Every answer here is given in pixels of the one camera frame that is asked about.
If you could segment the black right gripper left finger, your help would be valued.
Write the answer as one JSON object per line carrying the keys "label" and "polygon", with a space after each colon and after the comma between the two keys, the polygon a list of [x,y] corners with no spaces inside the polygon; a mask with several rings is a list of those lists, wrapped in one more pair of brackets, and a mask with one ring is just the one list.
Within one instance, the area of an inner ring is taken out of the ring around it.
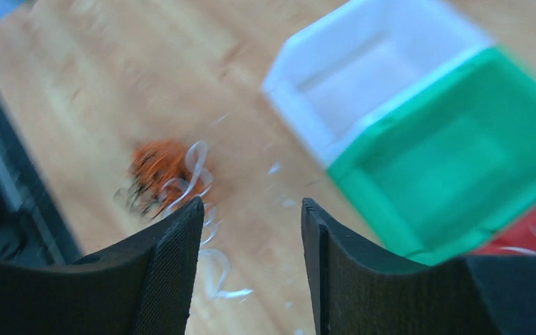
{"label": "black right gripper left finger", "polygon": [[0,334],[183,334],[203,222],[193,198],[71,265],[0,261]]}

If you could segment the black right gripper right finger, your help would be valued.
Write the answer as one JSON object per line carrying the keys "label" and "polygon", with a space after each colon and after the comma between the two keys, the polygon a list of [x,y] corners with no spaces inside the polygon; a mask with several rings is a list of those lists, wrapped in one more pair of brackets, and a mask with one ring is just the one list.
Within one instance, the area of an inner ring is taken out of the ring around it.
{"label": "black right gripper right finger", "polygon": [[317,334],[536,334],[536,256],[423,265],[357,234],[310,198],[301,237]]}

